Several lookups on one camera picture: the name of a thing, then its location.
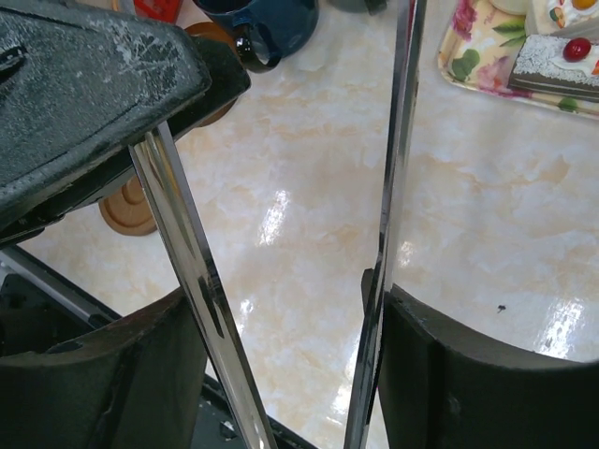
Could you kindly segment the dark blue mug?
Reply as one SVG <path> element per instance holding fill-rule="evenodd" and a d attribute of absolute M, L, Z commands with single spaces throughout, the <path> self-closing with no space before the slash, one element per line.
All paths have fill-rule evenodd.
<path fill-rule="evenodd" d="M 319 19 L 315 0 L 198 0 L 195 5 L 233 40 L 246 69 L 266 73 L 299 51 Z"/>

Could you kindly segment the chocolate cake slice with cherry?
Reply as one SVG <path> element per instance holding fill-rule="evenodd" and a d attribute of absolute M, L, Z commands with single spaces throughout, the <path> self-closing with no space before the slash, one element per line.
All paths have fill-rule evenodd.
<path fill-rule="evenodd" d="M 508 78 L 512 89 L 598 102 L 598 42 L 530 35 Z"/>

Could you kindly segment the stainless steel food tongs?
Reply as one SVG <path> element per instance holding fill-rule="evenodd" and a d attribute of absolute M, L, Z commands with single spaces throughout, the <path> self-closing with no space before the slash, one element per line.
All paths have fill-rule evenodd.
<path fill-rule="evenodd" d="M 325 2 L 302 51 L 179 143 L 266 409 L 325 448 L 367 441 L 425 6 Z"/>

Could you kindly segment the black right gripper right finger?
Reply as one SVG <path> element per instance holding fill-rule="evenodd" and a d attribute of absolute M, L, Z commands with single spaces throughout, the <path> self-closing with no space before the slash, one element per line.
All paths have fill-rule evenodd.
<path fill-rule="evenodd" d="M 598 364 L 491 338 L 393 286 L 378 391 L 391 448 L 595 448 Z"/>

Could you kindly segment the red plastic basket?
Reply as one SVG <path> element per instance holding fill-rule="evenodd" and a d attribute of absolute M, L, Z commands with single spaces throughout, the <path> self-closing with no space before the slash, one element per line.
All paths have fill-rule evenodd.
<path fill-rule="evenodd" d="M 134 0 L 134 7 L 136 13 L 141 17 L 175 23 L 182 3 L 182 0 Z"/>

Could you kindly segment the dark green mug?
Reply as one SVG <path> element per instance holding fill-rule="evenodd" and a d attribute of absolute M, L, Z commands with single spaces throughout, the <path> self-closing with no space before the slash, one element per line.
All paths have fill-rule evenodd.
<path fill-rule="evenodd" d="M 350 13 L 378 14 L 387 8 L 387 0 L 328 0 L 337 9 Z"/>

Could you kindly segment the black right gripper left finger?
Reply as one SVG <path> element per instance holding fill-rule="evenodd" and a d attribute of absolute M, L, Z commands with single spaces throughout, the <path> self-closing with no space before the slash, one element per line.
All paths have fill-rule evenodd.
<path fill-rule="evenodd" d="M 207 354 L 183 290 L 1 359 L 4 448 L 188 448 Z"/>

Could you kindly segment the brown wooden coaster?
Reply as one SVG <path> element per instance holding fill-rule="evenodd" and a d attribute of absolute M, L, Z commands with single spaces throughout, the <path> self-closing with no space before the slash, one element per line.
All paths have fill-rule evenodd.
<path fill-rule="evenodd" d="M 204 127 L 220 120 L 251 86 L 246 69 L 235 50 L 232 38 L 214 22 L 197 22 L 185 31 L 199 44 L 212 84 L 202 102 L 193 107 L 195 127 Z"/>
<path fill-rule="evenodd" d="M 132 177 L 112 195 L 101 199 L 99 210 L 105 223 L 124 236 L 147 236 L 157 229 L 137 176 Z"/>

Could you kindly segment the white cream cake slice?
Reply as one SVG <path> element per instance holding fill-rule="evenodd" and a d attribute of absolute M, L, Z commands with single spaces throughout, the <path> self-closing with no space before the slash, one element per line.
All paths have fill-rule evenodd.
<path fill-rule="evenodd" d="M 528 3 L 526 35 L 598 39 L 598 0 L 533 0 Z"/>

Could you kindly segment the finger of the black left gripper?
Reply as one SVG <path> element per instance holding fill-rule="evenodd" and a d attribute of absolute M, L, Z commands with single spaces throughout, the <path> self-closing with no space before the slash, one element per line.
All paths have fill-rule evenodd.
<path fill-rule="evenodd" d="M 30 239 L 132 173 L 128 148 L 180 138 L 212 84 L 182 28 L 108 9 L 1 13 L 1 240 Z"/>

